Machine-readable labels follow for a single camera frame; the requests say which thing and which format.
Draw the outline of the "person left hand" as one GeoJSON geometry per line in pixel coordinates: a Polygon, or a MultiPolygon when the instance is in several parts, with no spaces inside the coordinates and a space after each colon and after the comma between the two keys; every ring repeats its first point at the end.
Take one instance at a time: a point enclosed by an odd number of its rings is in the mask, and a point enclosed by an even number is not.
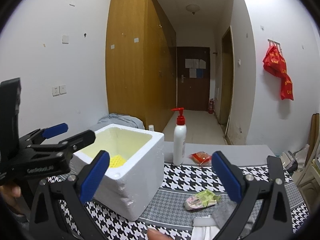
{"type": "Polygon", "coordinates": [[[17,185],[2,185],[1,197],[10,206],[12,212],[22,215],[23,212],[17,202],[17,198],[21,197],[21,188],[17,185]]]}

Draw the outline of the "person right hand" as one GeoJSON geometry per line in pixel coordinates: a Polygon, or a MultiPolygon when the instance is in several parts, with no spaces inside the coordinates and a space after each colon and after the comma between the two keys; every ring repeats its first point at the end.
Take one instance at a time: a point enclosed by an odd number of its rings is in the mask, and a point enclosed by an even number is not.
{"type": "Polygon", "coordinates": [[[172,240],[172,238],[170,238],[169,236],[152,228],[148,228],[147,236],[148,240],[172,240]]]}

